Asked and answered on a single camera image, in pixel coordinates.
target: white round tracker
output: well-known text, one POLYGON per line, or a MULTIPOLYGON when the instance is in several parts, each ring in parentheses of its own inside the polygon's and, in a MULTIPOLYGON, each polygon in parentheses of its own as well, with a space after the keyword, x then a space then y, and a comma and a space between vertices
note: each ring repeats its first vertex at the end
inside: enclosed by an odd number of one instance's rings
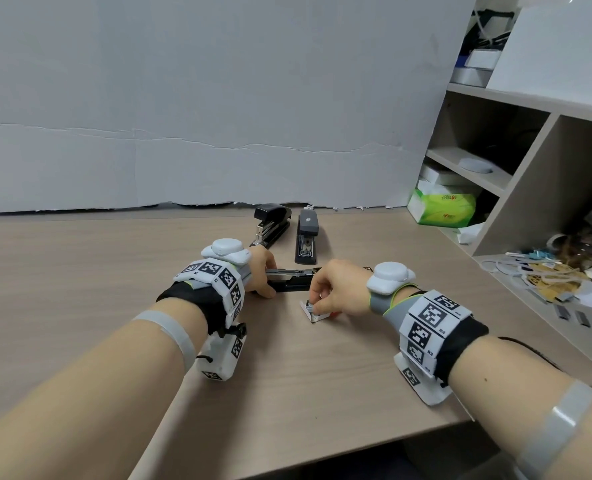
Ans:
POLYGON ((382 262, 374 268, 373 276, 367 281, 367 289, 381 295, 390 295, 405 283, 416 279, 416 274, 399 262, 382 262))
POLYGON ((216 239, 212 243, 212 251, 218 256, 227 256, 228 254, 237 253, 242 250, 243 243, 237 239, 225 237, 223 239, 216 239))
POLYGON ((220 259, 230 262, 236 266, 244 266, 252 258, 252 253, 243 249, 243 243, 237 239, 228 237, 216 239, 211 246, 207 246, 201 251, 204 258, 220 259))

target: green tissue package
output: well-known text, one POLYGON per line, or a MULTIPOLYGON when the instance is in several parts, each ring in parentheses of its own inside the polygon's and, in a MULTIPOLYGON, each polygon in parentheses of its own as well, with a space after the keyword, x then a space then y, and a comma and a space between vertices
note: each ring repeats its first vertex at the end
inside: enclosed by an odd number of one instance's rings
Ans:
POLYGON ((416 189, 407 209, 419 224, 467 227, 476 210, 476 197, 472 194, 424 195, 416 189))

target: forearm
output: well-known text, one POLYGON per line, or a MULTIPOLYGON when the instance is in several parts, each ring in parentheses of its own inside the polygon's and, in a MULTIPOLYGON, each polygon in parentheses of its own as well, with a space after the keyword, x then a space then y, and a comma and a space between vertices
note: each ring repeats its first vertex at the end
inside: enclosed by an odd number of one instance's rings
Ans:
MULTIPOLYGON (((449 377, 463 405, 514 458, 573 381, 529 350, 490 336, 465 349, 449 377)), ((545 478, 577 479, 588 472, 592 478, 592 407, 545 478)))
MULTIPOLYGON (((168 298, 150 309, 202 348, 197 306, 168 298)), ((184 375, 180 349, 159 325, 129 322, 0 420, 0 479, 127 478, 184 375)))

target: desk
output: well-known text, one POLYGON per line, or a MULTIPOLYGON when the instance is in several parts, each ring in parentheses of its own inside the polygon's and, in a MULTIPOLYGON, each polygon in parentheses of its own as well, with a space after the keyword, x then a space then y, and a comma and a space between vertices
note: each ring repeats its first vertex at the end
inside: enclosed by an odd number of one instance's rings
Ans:
MULTIPOLYGON (((255 221, 244 213, 0 217, 0 415, 149 306, 206 244, 251 242, 255 221)), ((592 384, 592 362, 438 229, 405 210, 320 212, 319 220, 321 263, 404 262, 420 286, 592 384)), ((295 266, 294 242, 292 225, 272 248, 279 266, 295 266)), ((468 419, 454 397, 431 409, 420 402, 393 364, 398 338, 383 320, 312 324, 298 305, 305 297, 246 298, 249 338, 234 377, 215 383, 190 371, 132 479, 237 479, 468 419)))

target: human hand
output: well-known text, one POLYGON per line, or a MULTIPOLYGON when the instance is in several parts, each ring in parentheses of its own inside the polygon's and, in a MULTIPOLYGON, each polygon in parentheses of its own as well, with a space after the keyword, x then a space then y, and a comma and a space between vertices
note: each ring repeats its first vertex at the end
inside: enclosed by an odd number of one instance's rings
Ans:
POLYGON ((276 290, 267 284, 266 269, 276 269, 274 255, 262 246, 248 248, 252 253, 249 260, 249 268, 252 271, 252 279, 245 285, 245 291, 256 291, 260 296, 273 298, 276 290))
POLYGON ((351 261, 332 259, 314 274, 309 286, 309 302, 316 315, 344 312, 363 315, 370 311, 367 281, 372 272, 351 261))

